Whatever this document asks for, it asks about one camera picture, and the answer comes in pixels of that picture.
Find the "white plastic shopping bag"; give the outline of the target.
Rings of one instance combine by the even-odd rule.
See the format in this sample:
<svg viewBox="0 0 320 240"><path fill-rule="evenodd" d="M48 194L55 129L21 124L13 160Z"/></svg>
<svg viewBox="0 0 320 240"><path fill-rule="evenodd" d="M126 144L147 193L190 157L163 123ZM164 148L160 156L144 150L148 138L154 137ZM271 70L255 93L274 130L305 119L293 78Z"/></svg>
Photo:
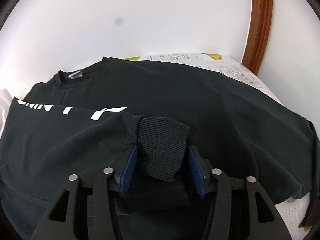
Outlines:
<svg viewBox="0 0 320 240"><path fill-rule="evenodd" d="M4 125L7 120L9 108L12 102L12 96L6 89L0 90L0 129L3 133Z"/></svg>

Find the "black sweatshirt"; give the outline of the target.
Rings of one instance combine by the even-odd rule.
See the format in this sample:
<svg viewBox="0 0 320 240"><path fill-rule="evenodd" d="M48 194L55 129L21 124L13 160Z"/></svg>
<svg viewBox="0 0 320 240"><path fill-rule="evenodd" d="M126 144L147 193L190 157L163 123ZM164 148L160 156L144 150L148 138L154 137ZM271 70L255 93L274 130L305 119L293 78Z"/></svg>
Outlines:
<svg viewBox="0 0 320 240"><path fill-rule="evenodd" d="M319 138L309 120L221 73L103 58L11 102L1 136L1 239L32 239L71 174L137 162L115 195L122 239L202 239L208 210L188 148L228 176L255 177L274 205L310 194L319 222Z"/></svg>

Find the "brown wooden door frame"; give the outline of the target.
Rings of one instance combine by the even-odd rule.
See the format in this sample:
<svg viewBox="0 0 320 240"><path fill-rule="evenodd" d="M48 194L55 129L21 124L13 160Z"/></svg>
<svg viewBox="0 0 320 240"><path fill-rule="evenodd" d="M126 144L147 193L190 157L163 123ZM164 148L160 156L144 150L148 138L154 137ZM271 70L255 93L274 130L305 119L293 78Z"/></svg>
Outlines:
<svg viewBox="0 0 320 240"><path fill-rule="evenodd" d="M251 20L242 64L258 74L268 43L273 0L252 0Z"/></svg>

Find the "fruit print tablecloth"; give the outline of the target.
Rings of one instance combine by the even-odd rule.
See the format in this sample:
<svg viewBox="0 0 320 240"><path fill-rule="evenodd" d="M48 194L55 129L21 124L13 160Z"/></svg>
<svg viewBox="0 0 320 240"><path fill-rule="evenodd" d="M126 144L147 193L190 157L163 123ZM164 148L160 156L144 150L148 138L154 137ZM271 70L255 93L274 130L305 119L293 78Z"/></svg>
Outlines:
<svg viewBox="0 0 320 240"><path fill-rule="evenodd" d="M186 64L206 70L220 72L221 74L250 85L265 93L277 103L280 100L271 92L271 90L249 69L236 61L234 58L220 54L205 53L176 53L176 54L158 54L127 58L127 61L160 61ZM293 239L304 239L311 232L310 227L300 227L307 207L310 204L310 194L302 199L289 198L284 202L277 204L276 208L284 220L289 233Z"/></svg>

